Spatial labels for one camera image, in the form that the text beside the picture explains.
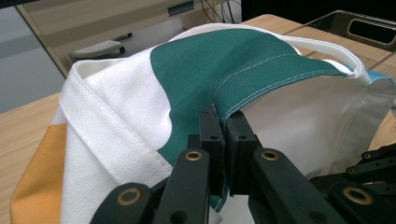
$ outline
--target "black cable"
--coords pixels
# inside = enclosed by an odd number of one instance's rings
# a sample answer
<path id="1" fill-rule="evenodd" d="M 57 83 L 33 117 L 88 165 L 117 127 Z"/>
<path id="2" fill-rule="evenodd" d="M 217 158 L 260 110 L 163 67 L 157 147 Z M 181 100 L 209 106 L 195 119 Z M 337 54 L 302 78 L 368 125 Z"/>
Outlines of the black cable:
<path id="1" fill-rule="evenodd" d="M 235 2 L 236 4 L 238 4 L 239 6 L 241 6 L 241 4 L 240 4 L 240 3 L 238 3 L 237 1 L 233 0 L 233 2 Z"/>
<path id="2" fill-rule="evenodd" d="M 235 23 L 235 21 L 233 20 L 233 13 L 231 12 L 231 7 L 230 7 L 230 2 L 227 2 L 228 5 L 228 10 L 230 11 L 230 16 L 231 16 L 231 20 L 233 22 L 233 24 Z"/>
<path id="3" fill-rule="evenodd" d="M 208 5 L 210 8 L 212 8 L 213 12 L 218 16 L 219 20 L 222 21 L 222 20 L 221 20 L 221 17 L 220 17 L 219 14 L 216 12 L 216 10 L 215 10 L 212 6 L 210 6 L 210 4 L 207 2 L 207 0 L 205 0 L 205 2 L 207 3 L 207 5 Z"/>
<path id="4" fill-rule="evenodd" d="M 221 3 L 221 17 L 223 18 L 223 21 L 225 22 L 225 19 L 224 19 L 224 6 L 223 6 L 222 3 Z"/>
<path id="5" fill-rule="evenodd" d="M 213 22 L 212 19 L 210 19 L 210 17 L 207 15 L 206 10 L 205 10 L 205 8 L 204 8 L 204 3 L 202 2 L 202 0 L 201 0 L 201 5 L 202 5 L 202 11 L 205 13 L 205 15 L 207 16 L 207 18 L 208 18 L 211 22 Z"/>
<path id="6" fill-rule="evenodd" d="M 231 21 L 231 19 L 227 16 L 227 12 L 224 12 L 224 14 L 225 14 L 225 18 L 227 18 L 228 21 Z"/>

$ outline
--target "bolt hole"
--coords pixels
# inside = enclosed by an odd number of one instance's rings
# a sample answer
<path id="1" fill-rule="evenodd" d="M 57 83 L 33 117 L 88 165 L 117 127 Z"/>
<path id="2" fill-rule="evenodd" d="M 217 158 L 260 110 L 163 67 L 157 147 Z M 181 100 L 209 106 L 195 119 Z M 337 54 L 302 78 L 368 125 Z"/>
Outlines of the bolt hole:
<path id="1" fill-rule="evenodd" d="M 369 205 L 373 202 L 373 198 L 362 189 L 346 187 L 343 189 L 343 193 L 353 203 Z"/>
<path id="2" fill-rule="evenodd" d="M 122 206 L 128 206 L 130 204 L 137 203 L 142 196 L 139 189 L 126 189 L 119 194 L 117 197 L 117 202 Z"/>
<path id="3" fill-rule="evenodd" d="M 352 195 L 354 198 L 359 199 L 359 200 L 363 200 L 366 197 L 364 197 L 364 195 L 356 190 L 352 190 L 350 191 L 350 195 Z"/>
<path id="4" fill-rule="evenodd" d="M 183 224 L 187 221 L 187 213 L 183 211 L 176 211 L 171 215 L 171 222 L 175 224 Z"/>
<path id="5" fill-rule="evenodd" d="M 268 157 L 268 158 L 271 158 L 271 159 L 276 157 L 276 155 L 274 153 L 272 153 L 272 152 L 265 152 L 264 155 L 266 157 Z"/>
<path id="6" fill-rule="evenodd" d="M 202 153 L 197 151 L 190 151 L 186 153 L 186 159 L 189 161 L 198 161 L 203 157 Z"/>
<path id="7" fill-rule="evenodd" d="M 262 152 L 262 157 L 268 161 L 276 161 L 279 159 L 279 156 L 274 151 L 264 151 Z"/>

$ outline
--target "wooden table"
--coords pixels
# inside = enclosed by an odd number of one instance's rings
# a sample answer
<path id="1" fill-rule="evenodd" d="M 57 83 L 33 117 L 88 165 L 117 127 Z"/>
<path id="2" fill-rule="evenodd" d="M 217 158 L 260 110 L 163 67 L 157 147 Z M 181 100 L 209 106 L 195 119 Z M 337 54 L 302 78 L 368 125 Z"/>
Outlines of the wooden table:
<path id="1" fill-rule="evenodd" d="M 257 26 L 278 34 L 285 34 L 287 31 L 301 26 L 299 23 L 273 15 L 263 15 L 246 21 L 244 24 Z M 382 50 L 373 49 L 309 27 L 299 29 L 289 35 L 310 35 L 310 37 L 314 36 L 343 45 L 352 49 L 365 64 L 376 64 L 388 57 L 373 70 L 396 77 L 396 55 L 389 57 L 389 53 Z M 315 55 L 315 52 L 304 50 L 303 53 L 309 54 L 311 57 L 321 57 L 321 55 Z M 59 93 L 56 93 L 0 115 L 0 223 L 9 223 L 9 199 L 50 124 L 58 106 L 58 97 Z M 392 143 L 396 143 L 396 119 L 388 114 L 370 149 Z"/>

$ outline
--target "green fabric stripe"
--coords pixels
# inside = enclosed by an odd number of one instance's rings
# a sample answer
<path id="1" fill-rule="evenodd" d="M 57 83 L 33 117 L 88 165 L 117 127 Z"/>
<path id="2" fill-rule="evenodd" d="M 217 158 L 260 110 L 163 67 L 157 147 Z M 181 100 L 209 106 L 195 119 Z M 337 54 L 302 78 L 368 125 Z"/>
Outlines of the green fabric stripe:
<path id="1" fill-rule="evenodd" d="M 171 164 L 186 148 L 188 134 L 199 133 L 199 114 L 208 106 L 215 105 L 224 121 L 268 91 L 306 78 L 343 75 L 329 63 L 298 55 L 273 35 L 246 29 L 172 41 L 155 48 L 150 59 L 171 105 L 172 133 L 159 149 Z M 213 207 L 218 202 L 211 198 Z"/>

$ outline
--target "bag handle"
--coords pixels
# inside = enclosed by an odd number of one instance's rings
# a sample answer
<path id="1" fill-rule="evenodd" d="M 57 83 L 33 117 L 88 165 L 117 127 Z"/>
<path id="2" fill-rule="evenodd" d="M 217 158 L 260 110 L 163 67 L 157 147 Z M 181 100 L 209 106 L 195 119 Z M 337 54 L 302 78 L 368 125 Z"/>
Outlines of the bag handle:
<path id="1" fill-rule="evenodd" d="M 224 23 L 209 23 L 197 27 L 193 27 L 190 30 L 175 36 L 169 41 L 174 41 L 180 38 L 185 38 L 192 35 L 203 34 L 207 32 L 213 32 L 217 30 L 224 29 L 250 29 L 256 30 L 263 33 L 271 34 L 276 36 L 277 38 L 289 43 L 292 46 L 298 46 L 306 49 L 311 49 L 317 52 L 325 53 L 331 55 L 341 62 L 347 64 L 353 69 L 353 72 L 347 74 L 347 78 L 353 79 L 357 84 L 362 86 L 368 86 L 371 83 L 371 79 L 369 78 L 367 71 L 361 62 L 361 60 L 353 54 L 350 50 L 336 45 L 334 43 L 309 39 L 303 37 L 295 37 L 295 36 L 287 36 L 287 35 L 278 35 L 273 32 L 257 28 L 249 25 L 242 24 L 224 24 Z"/>

